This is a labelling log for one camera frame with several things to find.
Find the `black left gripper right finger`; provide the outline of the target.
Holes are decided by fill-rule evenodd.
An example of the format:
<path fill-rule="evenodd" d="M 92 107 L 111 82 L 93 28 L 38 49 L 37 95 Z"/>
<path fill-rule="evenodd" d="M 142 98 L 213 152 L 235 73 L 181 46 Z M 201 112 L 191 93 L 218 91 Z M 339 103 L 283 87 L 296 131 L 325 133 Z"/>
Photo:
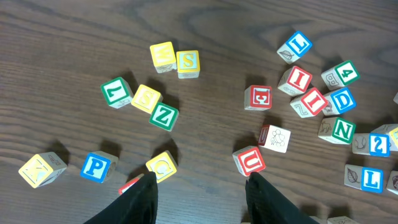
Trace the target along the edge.
<path fill-rule="evenodd" d="M 253 224 L 317 224 L 258 172 L 246 181 L 246 202 Z"/>

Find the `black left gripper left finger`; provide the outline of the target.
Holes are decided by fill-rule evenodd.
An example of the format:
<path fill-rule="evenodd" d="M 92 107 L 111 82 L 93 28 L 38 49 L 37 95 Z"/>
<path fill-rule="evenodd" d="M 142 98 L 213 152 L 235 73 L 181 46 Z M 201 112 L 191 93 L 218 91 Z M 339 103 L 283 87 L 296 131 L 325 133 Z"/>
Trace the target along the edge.
<path fill-rule="evenodd" d="M 155 224 L 157 207 L 157 179 L 149 172 L 85 224 Z"/>

